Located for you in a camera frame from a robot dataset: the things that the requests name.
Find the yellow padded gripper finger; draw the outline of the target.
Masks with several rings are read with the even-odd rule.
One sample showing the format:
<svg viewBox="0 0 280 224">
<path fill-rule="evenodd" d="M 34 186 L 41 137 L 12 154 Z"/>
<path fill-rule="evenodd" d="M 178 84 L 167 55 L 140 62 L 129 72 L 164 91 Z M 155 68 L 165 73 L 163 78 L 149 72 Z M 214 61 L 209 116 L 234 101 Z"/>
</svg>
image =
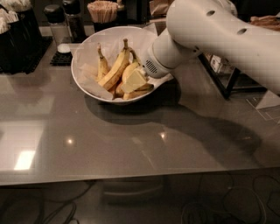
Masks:
<svg viewBox="0 0 280 224">
<path fill-rule="evenodd" d="M 122 75 L 122 91 L 128 94 L 142 87 L 147 82 L 145 75 L 146 72 L 142 68 L 126 70 Z"/>
</svg>

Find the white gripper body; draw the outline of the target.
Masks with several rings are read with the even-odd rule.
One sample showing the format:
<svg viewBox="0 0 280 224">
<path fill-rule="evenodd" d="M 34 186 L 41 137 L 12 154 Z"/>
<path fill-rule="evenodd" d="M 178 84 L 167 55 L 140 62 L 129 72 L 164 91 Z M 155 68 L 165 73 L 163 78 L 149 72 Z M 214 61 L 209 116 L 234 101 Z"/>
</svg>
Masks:
<svg viewBox="0 0 280 224">
<path fill-rule="evenodd" d="M 157 60 L 152 45 L 150 45 L 141 56 L 142 66 L 145 72 L 154 79 L 165 77 L 170 70 L 161 65 Z"/>
</svg>

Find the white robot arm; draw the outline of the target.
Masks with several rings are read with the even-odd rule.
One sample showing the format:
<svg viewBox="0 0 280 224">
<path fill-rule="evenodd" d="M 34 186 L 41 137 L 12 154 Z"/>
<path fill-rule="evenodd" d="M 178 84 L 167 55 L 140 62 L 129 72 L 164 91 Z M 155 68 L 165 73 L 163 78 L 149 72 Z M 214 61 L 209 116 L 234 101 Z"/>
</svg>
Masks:
<svg viewBox="0 0 280 224">
<path fill-rule="evenodd" d="M 139 54 L 140 71 L 166 76 L 185 60 L 211 53 L 280 94 L 280 32 L 245 23 L 216 0 L 174 0 L 166 28 Z"/>
</svg>

